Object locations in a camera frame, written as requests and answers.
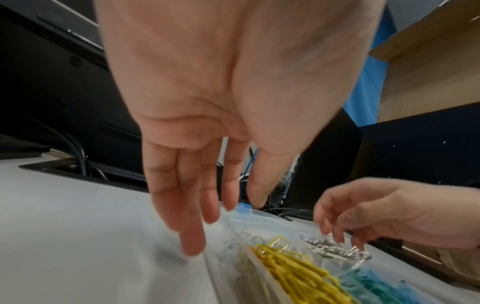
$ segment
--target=desk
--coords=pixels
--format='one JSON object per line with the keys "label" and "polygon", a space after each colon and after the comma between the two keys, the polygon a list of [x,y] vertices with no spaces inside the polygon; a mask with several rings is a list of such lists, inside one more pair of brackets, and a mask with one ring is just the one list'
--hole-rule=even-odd
{"label": "desk", "polygon": [[[3,303],[217,303],[204,257],[183,257],[148,194],[18,168],[48,160],[0,161]],[[319,233],[312,222],[274,221]],[[373,263],[446,303],[478,302],[478,293],[367,249]]]}

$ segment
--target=blue wall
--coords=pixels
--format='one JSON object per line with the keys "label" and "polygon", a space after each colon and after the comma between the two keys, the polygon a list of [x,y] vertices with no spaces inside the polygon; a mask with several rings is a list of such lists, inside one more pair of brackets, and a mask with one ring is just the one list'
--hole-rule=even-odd
{"label": "blue wall", "polygon": [[[372,48],[386,41],[395,31],[392,17],[389,11],[385,10],[373,40]],[[388,63],[369,56],[350,98],[343,106],[359,127],[371,125],[377,121],[380,93],[384,85],[387,65]]]}

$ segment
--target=cardboard flap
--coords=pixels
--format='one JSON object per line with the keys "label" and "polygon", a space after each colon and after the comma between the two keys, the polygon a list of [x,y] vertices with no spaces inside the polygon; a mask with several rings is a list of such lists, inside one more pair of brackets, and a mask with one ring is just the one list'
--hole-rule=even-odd
{"label": "cardboard flap", "polygon": [[480,16],[480,0],[450,0],[430,14],[400,31],[370,51],[370,55],[389,62],[424,43]]}

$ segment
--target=plastic container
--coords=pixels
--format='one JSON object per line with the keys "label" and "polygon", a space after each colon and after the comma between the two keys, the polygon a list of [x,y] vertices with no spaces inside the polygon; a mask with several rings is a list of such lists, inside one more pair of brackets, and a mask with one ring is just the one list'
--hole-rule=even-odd
{"label": "plastic container", "polygon": [[329,259],[312,252],[301,236],[306,231],[288,229],[268,218],[252,213],[223,214],[220,221],[206,229],[204,255],[219,303],[292,303],[248,245],[278,236],[289,240],[290,250],[307,254],[318,266],[340,279],[342,286],[361,304],[381,304],[378,298],[345,275]]}

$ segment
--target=white table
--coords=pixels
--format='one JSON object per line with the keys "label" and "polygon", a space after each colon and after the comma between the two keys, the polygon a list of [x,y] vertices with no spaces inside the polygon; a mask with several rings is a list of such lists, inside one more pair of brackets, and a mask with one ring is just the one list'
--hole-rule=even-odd
{"label": "white table", "polygon": [[[32,172],[0,160],[0,302],[217,303],[203,256],[186,259],[148,194]],[[318,232],[311,222],[278,223]],[[373,247],[372,262],[446,303],[479,294]]]}

